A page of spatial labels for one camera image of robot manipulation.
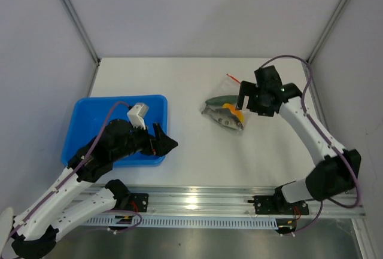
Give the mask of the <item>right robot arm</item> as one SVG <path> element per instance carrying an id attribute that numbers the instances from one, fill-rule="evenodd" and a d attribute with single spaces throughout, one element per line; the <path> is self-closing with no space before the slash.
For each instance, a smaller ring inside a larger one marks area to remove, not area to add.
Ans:
<path id="1" fill-rule="evenodd" d="M 284 214 L 299 201 L 322 202 L 352 189 L 358 191 L 360 153 L 346 149 L 311 114 L 305 105 L 305 91 L 294 83 L 283 84 L 274 66 L 259 68 L 254 75 L 255 83 L 240 83 L 237 109 L 266 117 L 279 114 L 296 132 L 314 163 L 305 178 L 275 189 L 274 208 Z"/>

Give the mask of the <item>grey toy fish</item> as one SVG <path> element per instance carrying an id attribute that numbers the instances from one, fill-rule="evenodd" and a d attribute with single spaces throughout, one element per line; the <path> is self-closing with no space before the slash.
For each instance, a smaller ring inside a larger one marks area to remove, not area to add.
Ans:
<path id="1" fill-rule="evenodd" d="M 244 129 L 243 124 L 226 108 L 213 109 L 206 105 L 201 114 L 209 117 L 212 121 L 218 123 L 222 127 L 238 131 Z"/>

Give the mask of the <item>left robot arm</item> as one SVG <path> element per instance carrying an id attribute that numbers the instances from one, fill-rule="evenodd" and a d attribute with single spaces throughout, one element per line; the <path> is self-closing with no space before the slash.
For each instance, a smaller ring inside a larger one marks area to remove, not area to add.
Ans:
<path id="1" fill-rule="evenodd" d="M 115 162 L 136 153 L 163 157 L 178 146 L 159 124 L 154 123 L 153 128 L 151 135 L 126 120 L 115 119 L 81 147 L 50 189 L 14 217 L 10 238 L 17 258 L 46 256 L 65 235 L 97 214 L 126 211 L 137 216 L 132 193 L 119 179 L 110 180 L 95 195 L 75 206 L 70 203 L 110 172 Z"/>

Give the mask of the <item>yellow orange mango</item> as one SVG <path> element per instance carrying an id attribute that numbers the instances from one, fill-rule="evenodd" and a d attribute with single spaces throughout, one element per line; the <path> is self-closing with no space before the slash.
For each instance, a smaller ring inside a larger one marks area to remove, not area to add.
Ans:
<path id="1" fill-rule="evenodd" d="M 225 103 L 222 108 L 228 109 L 242 124 L 244 123 L 244 115 L 241 110 L 236 109 L 236 106 L 230 103 Z"/>

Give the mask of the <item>clear zip bag orange zipper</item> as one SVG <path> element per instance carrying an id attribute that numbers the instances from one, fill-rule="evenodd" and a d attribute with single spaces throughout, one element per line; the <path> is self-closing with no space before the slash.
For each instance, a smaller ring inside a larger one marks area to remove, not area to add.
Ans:
<path id="1" fill-rule="evenodd" d="M 207 120 L 236 135 L 243 133 L 247 123 L 247 113 L 236 109 L 240 83 L 226 74 L 205 96 L 199 109 Z"/>

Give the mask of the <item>dark green cucumber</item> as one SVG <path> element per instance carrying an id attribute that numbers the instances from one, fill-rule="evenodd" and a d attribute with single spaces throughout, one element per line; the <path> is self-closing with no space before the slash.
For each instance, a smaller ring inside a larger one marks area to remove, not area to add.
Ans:
<path id="1" fill-rule="evenodd" d="M 205 104 L 211 106 L 223 106 L 226 103 L 236 105 L 237 100 L 238 95 L 221 95 L 207 99 Z"/>

